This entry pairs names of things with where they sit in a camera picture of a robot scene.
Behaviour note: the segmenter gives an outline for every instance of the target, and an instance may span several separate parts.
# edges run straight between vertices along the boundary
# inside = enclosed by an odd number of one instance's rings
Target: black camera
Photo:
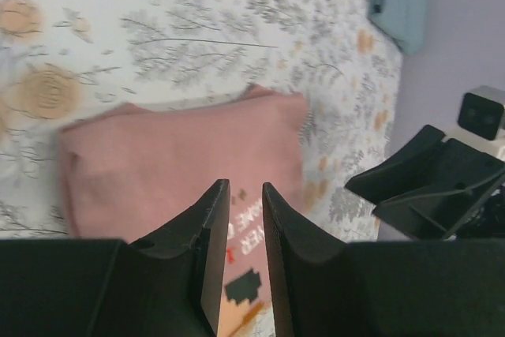
[[[486,140],[495,140],[505,126],[505,91],[480,86],[467,92],[458,125]]]

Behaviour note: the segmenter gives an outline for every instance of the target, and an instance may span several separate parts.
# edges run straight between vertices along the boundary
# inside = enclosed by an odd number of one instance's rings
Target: lavender wall
[[[425,124],[450,128],[481,84],[505,90],[505,0],[430,0],[425,47],[404,61],[392,149]],[[382,225],[380,238],[396,237]]]

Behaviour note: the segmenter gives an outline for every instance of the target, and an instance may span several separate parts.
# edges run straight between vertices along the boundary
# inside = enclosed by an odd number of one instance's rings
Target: patterned fabric
[[[310,102],[309,218],[346,241],[375,238],[370,207],[342,186],[387,154],[402,58],[366,3],[0,0],[0,238],[65,236],[60,126],[123,102],[219,103],[250,82]],[[271,310],[245,333],[273,335]]]

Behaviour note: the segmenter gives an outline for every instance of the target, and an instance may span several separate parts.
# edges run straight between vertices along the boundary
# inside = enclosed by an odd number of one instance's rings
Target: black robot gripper
[[[505,241],[345,244],[270,184],[263,217],[276,337],[503,337]]]
[[[119,240],[0,241],[0,335],[213,337],[230,186],[131,245]]]
[[[346,188],[410,238],[490,238],[505,235],[505,203],[497,193],[504,182],[503,161],[426,125]]]

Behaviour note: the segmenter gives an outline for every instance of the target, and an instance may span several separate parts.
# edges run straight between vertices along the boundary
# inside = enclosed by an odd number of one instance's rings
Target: pink cloth
[[[128,104],[63,129],[60,163],[71,233],[133,242],[194,204],[216,179],[229,178],[224,283],[253,268],[262,282],[257,300],[268,302],[261,187],[273,183],[301,209],[298,133],[307,112],[302,95],[256,85],[218,107],[152,112]]]

